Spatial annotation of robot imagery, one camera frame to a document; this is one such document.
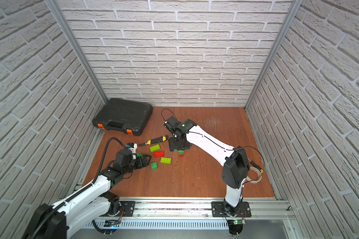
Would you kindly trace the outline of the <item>red long lego brick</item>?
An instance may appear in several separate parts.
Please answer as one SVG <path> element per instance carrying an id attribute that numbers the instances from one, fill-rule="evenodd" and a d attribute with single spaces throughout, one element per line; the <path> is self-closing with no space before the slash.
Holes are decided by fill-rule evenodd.
<path id="1" fill-rule="evenodd" d="M 164 151 L 156 151 L 154 152 L 154 157 L 164 157 L 165 152 Z"/>

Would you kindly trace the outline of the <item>lime green long lego brick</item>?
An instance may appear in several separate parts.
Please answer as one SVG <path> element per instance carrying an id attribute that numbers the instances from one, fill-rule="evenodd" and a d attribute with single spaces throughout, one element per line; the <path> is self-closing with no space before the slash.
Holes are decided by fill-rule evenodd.
<path id="1" fill-rule="evenodd" d="M 149 149 L 150 149 L 150 152 L 151 152 L 151 153 L 154 153 L 154 152 L 160 151 L 160 150 L 161 150 L 161 147 L 160 147 L 159 144 L 156 144 L 156 145 L 154 145 L 154 146 L 149 147 Z"/>

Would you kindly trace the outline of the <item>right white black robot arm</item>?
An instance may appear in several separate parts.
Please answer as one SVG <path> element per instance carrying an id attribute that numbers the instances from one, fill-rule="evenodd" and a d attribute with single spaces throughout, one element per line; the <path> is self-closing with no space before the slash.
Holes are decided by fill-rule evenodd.
<path id="1" fill-rule="evenodd" d="M 242 204 L 243 184 L 250 170 L 246 150 L 219 141 L 190 119 L 180 122 L 170 117 L 164 126 L 173 135 L 169 138 L 170 151 L 187 150 L 196 145 L 223 167 L 221 177 L 226 184 L 224 206 L 227 212 L 234 214 Z"/>

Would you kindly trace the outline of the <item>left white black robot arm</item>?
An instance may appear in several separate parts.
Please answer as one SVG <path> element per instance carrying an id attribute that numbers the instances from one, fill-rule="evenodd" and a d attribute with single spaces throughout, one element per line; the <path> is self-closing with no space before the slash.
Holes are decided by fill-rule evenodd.
<path id="1" fill-rule="evenodd" d="M 151 159 L 150 155 L 138 155 L 134 148 L 120 150 L 116 159 L 81 189 L 52 205 L 39 206 L 22 237 L 69 239 L 97 217 L 116 214 L 119 198 L 110 189 L 134 170 L 149 166 Z"/>

